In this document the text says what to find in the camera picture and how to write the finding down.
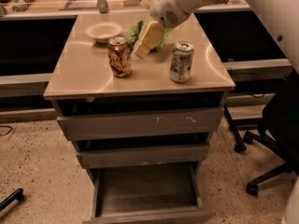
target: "white bowl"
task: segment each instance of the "white bowl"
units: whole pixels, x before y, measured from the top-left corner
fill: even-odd
[[[94,38],[98,43],[107,43],[108,40],[121,33],[122,27],[113,21],[99,21],[86,28],[88,36]]]

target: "floor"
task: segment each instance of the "floor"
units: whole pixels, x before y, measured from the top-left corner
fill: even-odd
[[[231,109],[233,117],[258,115],[261,106]],[[81,169],[53,110],[0,114],[0,201],[24,189],[22,203],[0,213],[3,224],[81,224],[93,208],[93,184]],[[234,152],[235,140],[225,118],[213,134],[207,158],[196,177],[203,206],[212,212],[206,224],[278,224],[295,180],[285,174],[260,186],[258,197],[245,192],[247,182],[282,163],[258,143]]]

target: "can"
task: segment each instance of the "can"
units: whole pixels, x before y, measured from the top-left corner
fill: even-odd
[[[176,82],[184,82],[190,78],[193,45],[186,41],[177,42],[172,50],[170,78]]]
[[[115,77],[131,74],[131,50],[124,36],[115,36],[108,40],[108,57]]]

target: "can top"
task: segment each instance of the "can top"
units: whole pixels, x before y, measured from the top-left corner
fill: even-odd
[[[115,36],[109,39],[108,43],[113,46],[121,46],[127,41],[124,36]]]
[[[193,45],[186,41],[177,42],[176,48],[179,50],[190,51],[193,50]]]

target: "open drawer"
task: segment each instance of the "open drawer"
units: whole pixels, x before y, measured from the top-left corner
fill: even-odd
[[[68,141],[214,132],[223,108],[193,108],[59,117]]]
[[[202,161],[207,133],[117,138],[77,142],[77,158],[84,169]]]
[[[98,169],[84,224],[195,224],[208,220],[188,162]]]

